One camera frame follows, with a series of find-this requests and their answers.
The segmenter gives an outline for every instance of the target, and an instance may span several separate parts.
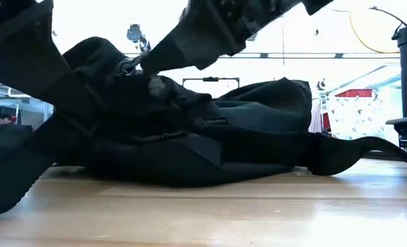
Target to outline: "black bag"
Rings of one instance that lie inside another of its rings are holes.
[[[233,183],[294,166],[331,176],[370,150],[407,162],[407,153],[383,139],[308,133],[306,82],[262,82],[212,100],[169,78],[140,74],[138,59],[103,38],[86,39],[61,57],[50,38],[51,3],[0,27],[0,82],[56,107],[30,138],[0,157],[0,213],[54,162],[181,187]]]

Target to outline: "black strap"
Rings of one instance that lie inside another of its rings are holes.
[[[56,161],[83,140],[80,131],[54,115],[17,149],[0,158],[0,213],[14,207]]]
[[[407,152],[378,137],[346,141],[321,133],[270,134],[233,126],[217,126],[200,134],[224,144],[225,161],[296,165],[307,167],[313,174],[321,176],[339,174],[373,150],[407,162]]]
[[[52,0],[44,0],[0,25],[0,83],[65,112],[91,115],[90,93],[52,41],[53,7]]]

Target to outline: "light fixture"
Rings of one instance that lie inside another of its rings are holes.
[[[8,97],[31,97],[31,96],[29,96],[27,94],[24,94],[24,93],[15,93],[15,94],[13,94],[12,93],[12,88],[9,88],[8,89]]]

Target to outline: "wooden floor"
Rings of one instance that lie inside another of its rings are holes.
[[[407,247],[407,164],[360,161],[209,189],[94,181],[54,168],[0,216],[0,247]]]

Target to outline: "white cloth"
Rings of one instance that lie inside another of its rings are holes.
[[[308,132],[322,132],[321,100],[315,99],[312,102],[312,121]]]

